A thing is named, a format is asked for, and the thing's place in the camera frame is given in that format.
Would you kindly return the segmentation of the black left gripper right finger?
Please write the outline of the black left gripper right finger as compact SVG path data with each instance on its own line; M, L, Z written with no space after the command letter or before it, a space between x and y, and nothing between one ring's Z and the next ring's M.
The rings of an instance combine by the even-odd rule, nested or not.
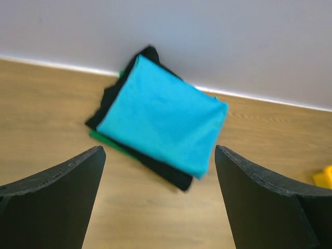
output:
M236 248L331 248L331 190L283 176L225 146L215 164Z

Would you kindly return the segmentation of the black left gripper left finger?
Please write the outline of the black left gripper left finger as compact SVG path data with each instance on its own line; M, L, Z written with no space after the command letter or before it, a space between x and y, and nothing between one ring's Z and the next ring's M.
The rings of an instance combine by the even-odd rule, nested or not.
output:
M1 186L1 248L82 248L105 161L95 146Z

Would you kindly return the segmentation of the turquoise t shirt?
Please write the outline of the turquoise t shirt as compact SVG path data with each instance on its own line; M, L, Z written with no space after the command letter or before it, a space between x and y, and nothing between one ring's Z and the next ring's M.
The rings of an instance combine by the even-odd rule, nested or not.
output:
M227 113L226 102L138 56L97 131L200 179Z

